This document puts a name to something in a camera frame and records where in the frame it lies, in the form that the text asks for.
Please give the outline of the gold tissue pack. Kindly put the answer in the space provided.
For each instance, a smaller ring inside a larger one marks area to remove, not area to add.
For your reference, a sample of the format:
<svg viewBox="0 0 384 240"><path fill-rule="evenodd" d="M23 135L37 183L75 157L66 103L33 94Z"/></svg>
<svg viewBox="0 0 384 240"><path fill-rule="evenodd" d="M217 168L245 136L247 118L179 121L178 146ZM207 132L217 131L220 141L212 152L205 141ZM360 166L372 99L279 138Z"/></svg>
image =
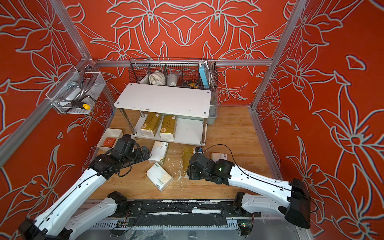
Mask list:
<svg viewBox="0 0 384 240"><path fill-rule="evenodd" d="M182 160L183 160L183 171L185 175L187 174L187 170L190 165L189 161L191 157L194 155L194 150L195 150L195 147L191 147L191 146L186 146L183 148Z"/></svg>
<svg viewBox="0 0 384 240"><path fill-rule="evenodd" d="M160 113L148 113L146 120L141 127L141 133L146 137L155 137L161 123Z"/></svg>
<svg viewBox="0 0 384 240"><path fill-rule="evenodd" d="M167 115L163 117L162 126L160 129L160 138L162 140L174 140L176 135L177 117Z"/></svg>

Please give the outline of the white tissue pack front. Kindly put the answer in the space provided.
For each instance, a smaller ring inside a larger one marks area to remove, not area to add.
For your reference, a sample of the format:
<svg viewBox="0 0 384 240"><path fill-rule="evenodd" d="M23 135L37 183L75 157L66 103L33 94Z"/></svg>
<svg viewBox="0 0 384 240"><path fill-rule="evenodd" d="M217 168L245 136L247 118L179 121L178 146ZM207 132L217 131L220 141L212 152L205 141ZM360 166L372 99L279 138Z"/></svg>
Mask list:
<svg viewBox="0 0 384 240"><path fill-rule="evenodd" d="M163 192L173 181L173 177L158 163L152 165L146 175L160 192Z"/></svg>

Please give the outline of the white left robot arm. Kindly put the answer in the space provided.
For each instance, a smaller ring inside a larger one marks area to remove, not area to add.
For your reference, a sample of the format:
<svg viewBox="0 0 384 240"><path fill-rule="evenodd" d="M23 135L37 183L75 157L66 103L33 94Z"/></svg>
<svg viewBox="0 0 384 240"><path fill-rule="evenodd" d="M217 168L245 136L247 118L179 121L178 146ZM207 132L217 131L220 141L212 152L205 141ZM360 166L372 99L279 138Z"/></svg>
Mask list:
<svg viewBox="0 0 384 240"><path fill-rule="evenodd" d="M114 148L96 156L81 177L51 207L34 220L25 219L19 226L24 240L74 240L107 217L128 217L128 199L114 191L96 206L75 216L82 204L114 174L150 158L130 135L117 140Z"/></svg>

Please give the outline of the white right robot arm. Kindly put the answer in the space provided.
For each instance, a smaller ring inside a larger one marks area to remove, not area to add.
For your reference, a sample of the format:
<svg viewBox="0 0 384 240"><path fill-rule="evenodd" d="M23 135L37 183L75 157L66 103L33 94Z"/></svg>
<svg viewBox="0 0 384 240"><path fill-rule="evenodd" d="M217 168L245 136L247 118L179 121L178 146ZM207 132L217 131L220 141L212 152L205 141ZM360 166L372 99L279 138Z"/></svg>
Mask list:
<svg viewBox="0 0 384 240"><path fill-rule="evenodd" d="M199 153L189 160L187 175L192 181L206 180L268 197L271 207L283 214L289 223L303 229L311 228L312 199L303 181L271 179L250 172L233 162L223 159L213 161Z"/></svg>

